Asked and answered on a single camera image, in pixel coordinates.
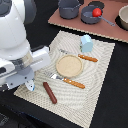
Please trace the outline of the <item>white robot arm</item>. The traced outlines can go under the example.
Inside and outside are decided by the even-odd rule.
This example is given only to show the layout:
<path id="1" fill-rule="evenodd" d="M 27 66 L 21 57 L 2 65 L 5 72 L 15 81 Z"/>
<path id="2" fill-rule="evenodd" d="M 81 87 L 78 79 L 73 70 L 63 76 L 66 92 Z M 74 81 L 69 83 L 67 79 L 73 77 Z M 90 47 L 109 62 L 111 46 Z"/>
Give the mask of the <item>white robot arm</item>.
<path id="1" fill-rule="evenodd" d="M 22 84 L 33 91 L 34 72 L 50 63 L 49 48 L 32 52 L 26 38 L 35 16 L 34 0 L 0 0 L 0 91 Z"/>

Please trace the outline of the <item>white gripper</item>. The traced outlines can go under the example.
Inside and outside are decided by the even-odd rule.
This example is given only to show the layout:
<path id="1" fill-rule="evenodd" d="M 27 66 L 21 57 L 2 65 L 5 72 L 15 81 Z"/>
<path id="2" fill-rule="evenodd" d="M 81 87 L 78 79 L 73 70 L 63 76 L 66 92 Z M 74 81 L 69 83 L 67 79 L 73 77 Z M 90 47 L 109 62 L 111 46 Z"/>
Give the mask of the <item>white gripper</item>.
<path id="1" fill-rule="evenodd" d="M 49 48 L 42 48 L 32 53 L 33 61 L 28 65 L 22 59 L 8 61 L 0 58 L 0 91 L 11 90 L 29 81 L 34 82 L 34 72 L 50 64 Z"/>

